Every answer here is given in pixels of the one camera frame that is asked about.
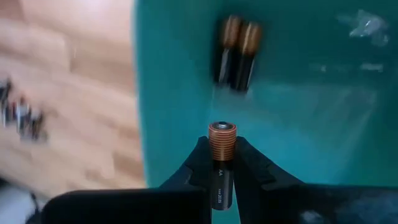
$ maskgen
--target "white floor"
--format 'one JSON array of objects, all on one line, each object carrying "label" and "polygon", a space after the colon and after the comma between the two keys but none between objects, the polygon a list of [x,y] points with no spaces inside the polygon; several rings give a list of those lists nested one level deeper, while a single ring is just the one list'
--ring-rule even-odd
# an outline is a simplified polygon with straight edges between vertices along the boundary
[{"label": "white floor", "polygon": [[0,183],[0,223],[24,224],[34,211],[29,192]]}]

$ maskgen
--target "teal plastic bin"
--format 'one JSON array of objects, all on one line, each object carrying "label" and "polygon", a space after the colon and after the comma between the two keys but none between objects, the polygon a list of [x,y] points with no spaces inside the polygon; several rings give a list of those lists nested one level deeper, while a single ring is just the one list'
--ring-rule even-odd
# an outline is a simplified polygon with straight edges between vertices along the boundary
[{"label": "teal plastic bin", "polygon": [[[339,20],[364,9],[386,45]],[[136,2],[139,108],[146,181],[159,186],[208,124],[229,121],[263,154],[309,183],[398,185],[398,48],[392,1]],[[215,25],[229,14],[264,29],[246,95],[215,88]],[[236,202],[213,211],[239,223]]]}]

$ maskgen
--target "battery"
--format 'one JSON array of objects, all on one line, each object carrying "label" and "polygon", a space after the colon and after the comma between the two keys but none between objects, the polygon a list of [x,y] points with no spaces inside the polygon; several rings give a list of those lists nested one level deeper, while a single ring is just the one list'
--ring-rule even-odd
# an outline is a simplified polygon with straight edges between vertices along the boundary
[{"label": "battery", "polygon": [[209,143],[213,156],[211,207],[227,210],[232,205],[233,158],[236,126],[224,121],[209,125]]},{"label": "battery", "polygon": [[223,21],[214,62],[214,82],[217,84],[229,83],[234,72],[240,27],[241,19],[237,16],[229,16]]},{"label": "battery", "polygon": [[236,62],[236,73],[231,77],[231,88],[236,91],[247,91],[254,66],[254,57],[259,48],[261,28],[254,22],[242,25],[239,35],[239,56]]},{"label": "battery", "polygon": [[29,127],[30,107],[23,98],[16,105],[17,133],[24,137]]}]

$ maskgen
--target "black battery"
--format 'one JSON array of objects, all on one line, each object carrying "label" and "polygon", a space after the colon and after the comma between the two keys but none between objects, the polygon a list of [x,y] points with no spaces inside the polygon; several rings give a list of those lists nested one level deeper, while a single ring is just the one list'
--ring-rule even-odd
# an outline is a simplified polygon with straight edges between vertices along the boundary
[{"label": "black battery", "polygon": [[239,36],[239,56],[236,62],[236,72],[231,76],[231,88],[233,90],[248,90],[260,39],[261,28],[259,25],[253,22],[242,25]]},{"label": "black battery", "polygon": [[211,207],[227,210],[232,205],[233,167],[232,161],[213,161]]},{"label": "black battery", "polygon": [[241,19],[237,16],[229,16],[222,22],[214,59],[213,77],[217,84],[229,83],[235,70],[240,27]]}]

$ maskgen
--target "black object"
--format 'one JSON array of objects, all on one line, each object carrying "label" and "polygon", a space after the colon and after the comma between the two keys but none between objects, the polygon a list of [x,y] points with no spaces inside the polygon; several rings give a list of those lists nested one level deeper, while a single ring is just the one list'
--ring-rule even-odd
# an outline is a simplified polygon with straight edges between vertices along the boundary
[{"label": "black object", "polygon": [[1,103],[2,124],[6,127],[10,122],[16,120],[16,104],[5,100]]},{"label": "black object", "polygon": [[239,29],[241,26],[240,18],[236,16],[229,16],[223,21],[221,30],[218,31],[220,35],[215,52],[214,61],[214,82],[217,84],[227,84],[235,70],[237,46],[239,38]]},{"label": "black object", "polygon": [[238,59],[236,74],[231,82],[231,88],[237,91],[247,91],[254,65],[253,55],[241,55]]},{"label": "black object", "polygon": [[44,116],[41,112],[31,113],[29,118],[28,133],[31,140],[39,140],[40,134],[42,132]]},{"label": "black object", "polygon": [[231,88],[236,91],[247,91],[252,75],[254,56],[259,49],[261,28],[249,22],[241,28],[239,37],[239,57],[236,73],[231,77]]},{"label": "black object", "polygon": [[233,165],[232,161],[213,161],[211,183],[211,207],[227,210],[232,205]]},{"label": "black object", "polygon": [[34,194],[30,194],[32,201],[35,206],[34,212],[27,218],[25,224],[41,224],[41,214],[39,204],[37,203],[37,198]]},{"label": "black object", "polygon": [[[211,223],[212,159],[206,137],[156,189],[70,192],[42,223]],[[398,223],[398,189],[305,184],[238,137],[234,184],[242,224]]]},{"label": "black object", "polygon": [[8,95],[11,91],[11,87],[12,87],[12,85],[11,85],[10,79],[0,82],[0,101],[1,101],[1,103],[3,103],[4,101],[7,100]]},{"label": "black object", "polygon": [[25,138],[25,134],[29,132],[30,108],[23,99],[16,105],[17,133]]},{"label": "black object", "polygon": [[6,184],[7,184],[7,182],[0,178],[0,188],[5,186]]}]

